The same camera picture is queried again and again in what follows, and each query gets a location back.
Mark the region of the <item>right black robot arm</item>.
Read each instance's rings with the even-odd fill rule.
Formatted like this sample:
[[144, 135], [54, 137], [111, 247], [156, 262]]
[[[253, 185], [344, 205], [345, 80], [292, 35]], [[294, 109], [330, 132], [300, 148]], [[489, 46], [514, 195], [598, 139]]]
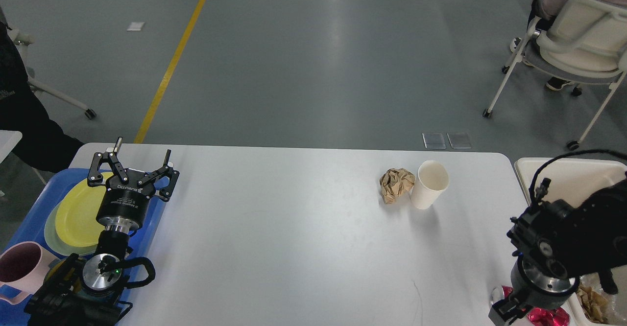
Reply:
[[543, 163], [529, 186], [531, 203], [506, 233], [517, 261], [511, 270], [511, 293], [493, 302], [489, 319], [509, 326], [534, 308], [556, 309], [575, 293], [580, 277], [596, 273], [606, 293], [619, 292], [611, 270], [624, 266], [626, 257], [627, 184], [619, 181], [600, 188], [575, 208], [562, 199], [544, 200], [551, 179], [537, 185], [542, 170], [573, 151]]

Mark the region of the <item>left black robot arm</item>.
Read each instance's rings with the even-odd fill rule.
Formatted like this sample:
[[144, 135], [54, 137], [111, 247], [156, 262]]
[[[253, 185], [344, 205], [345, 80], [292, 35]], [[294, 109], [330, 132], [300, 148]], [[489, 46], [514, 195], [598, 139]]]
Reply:
[[72, 253], [51, 269], [24, 308], [29, 326], [114, 326], [132, 310], [121, 300], [123, 292], [155, 280], [152, 261], [130, 257], [128, 242], [143, 227], [150, 200], [170, 200], [179, 172], [170, 163], [171, 150], [152, 172], [125, 168], [118, 159], [121, 144], [119, 137], [111, 151], [96, 152], [88, 171], [88, 186], [105, 188], [95, 253]]

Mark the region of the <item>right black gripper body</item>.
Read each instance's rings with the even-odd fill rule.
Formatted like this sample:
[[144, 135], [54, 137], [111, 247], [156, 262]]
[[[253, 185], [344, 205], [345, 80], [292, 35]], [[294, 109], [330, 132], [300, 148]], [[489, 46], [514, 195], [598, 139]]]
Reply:
[[511, 270], [513, 291], [509, 299], [516, 308], [560, 308], [580, 286], [580, 277], [558, 279], [542, 273], [535, 265], [518, 257]]

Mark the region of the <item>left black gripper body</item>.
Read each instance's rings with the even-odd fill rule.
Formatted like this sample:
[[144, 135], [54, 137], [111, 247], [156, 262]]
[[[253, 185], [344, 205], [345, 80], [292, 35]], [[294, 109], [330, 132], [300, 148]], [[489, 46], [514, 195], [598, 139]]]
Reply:
[[105, 227], [123, 221], [130, 224], [130, 230], [139, 230], [143, 227], [148, 204], [154, 194], [152, 184], [141, 188], [117, 184], [107, 188], [96, 221]]

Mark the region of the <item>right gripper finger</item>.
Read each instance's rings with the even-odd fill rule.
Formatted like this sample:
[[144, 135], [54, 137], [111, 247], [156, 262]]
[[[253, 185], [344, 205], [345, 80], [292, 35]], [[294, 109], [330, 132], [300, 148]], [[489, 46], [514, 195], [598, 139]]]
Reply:
[[508, 296], [504, 292], [492, 292], [488, 318], [495, 326], [510, 326], [533, 309], [529, 300], [529, 292], [511, 292]]

